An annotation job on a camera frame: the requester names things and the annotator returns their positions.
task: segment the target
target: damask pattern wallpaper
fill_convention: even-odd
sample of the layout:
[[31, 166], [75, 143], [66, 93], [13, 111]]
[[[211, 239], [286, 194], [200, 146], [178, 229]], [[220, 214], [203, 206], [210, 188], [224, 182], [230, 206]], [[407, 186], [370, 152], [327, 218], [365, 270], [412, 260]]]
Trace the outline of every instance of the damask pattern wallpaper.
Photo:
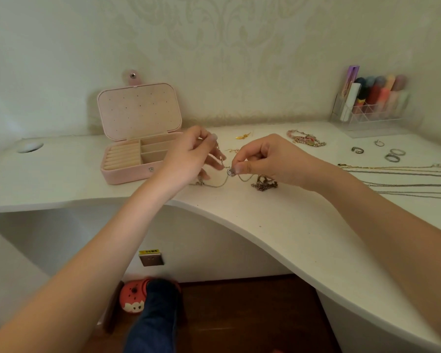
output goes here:
[[177, 91], [185, 126], [325, 120], [350, 64], [405, 73], [441, 141], [441, 0], [0, 0], [0, 126], [102, 132], [100, 90]]

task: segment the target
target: person's right arm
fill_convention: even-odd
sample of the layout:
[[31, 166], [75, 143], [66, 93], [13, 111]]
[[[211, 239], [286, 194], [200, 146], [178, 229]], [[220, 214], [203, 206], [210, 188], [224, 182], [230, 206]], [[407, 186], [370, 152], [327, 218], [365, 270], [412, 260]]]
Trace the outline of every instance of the person's right arm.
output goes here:
[[441, 230], [276, 134], [242, 147], [232, 168], [325, 197], [441, 335]]

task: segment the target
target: pink jewelry box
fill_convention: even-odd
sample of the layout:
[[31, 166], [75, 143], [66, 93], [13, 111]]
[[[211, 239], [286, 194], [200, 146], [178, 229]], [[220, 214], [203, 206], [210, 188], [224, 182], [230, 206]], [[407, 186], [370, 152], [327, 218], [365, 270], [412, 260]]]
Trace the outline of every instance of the pink jewelry box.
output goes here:
[[181, 134], [180, 107], [170, 85], [143, 85], [135, 71], [130, 72], [129, 84], [98, 94], [104, 133], [116, 141], [106, 148], [100, 166], [108, 184], [152, 176]]

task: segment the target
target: blue denim pants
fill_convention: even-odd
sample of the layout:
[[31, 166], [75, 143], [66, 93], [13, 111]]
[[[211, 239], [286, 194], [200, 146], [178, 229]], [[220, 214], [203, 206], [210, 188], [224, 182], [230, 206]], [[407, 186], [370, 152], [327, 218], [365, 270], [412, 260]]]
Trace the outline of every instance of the blue denim pants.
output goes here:
[[129, 331], [124, 353], [174, 353], [180, 305], [181, 295], [174, 284], [149, 281], [144, 310]]

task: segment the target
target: wooden floor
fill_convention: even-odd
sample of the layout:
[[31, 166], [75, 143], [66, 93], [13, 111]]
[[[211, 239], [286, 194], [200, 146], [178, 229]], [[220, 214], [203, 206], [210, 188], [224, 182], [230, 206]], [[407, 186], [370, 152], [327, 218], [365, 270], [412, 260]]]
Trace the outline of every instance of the wooden floor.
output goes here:
[[[340, 352], [315, 290], [295, 275], [182, 284], [178, 353]], [[136, 315], [82, 353], [122, 352]]]

